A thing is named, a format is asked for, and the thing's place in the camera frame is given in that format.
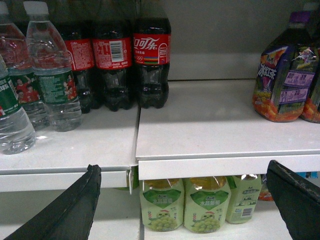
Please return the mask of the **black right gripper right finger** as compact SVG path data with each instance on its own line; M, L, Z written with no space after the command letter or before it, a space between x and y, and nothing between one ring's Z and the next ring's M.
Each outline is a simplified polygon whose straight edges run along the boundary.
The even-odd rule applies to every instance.
M266 173L267 188L293 240L320 238L320 188L271 160Z

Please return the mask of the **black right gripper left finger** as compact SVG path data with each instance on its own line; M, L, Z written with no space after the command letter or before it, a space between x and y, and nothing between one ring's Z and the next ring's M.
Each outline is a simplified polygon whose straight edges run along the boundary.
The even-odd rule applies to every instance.
M87 172L7 240L87 240L93 225L102 173L98 165Z

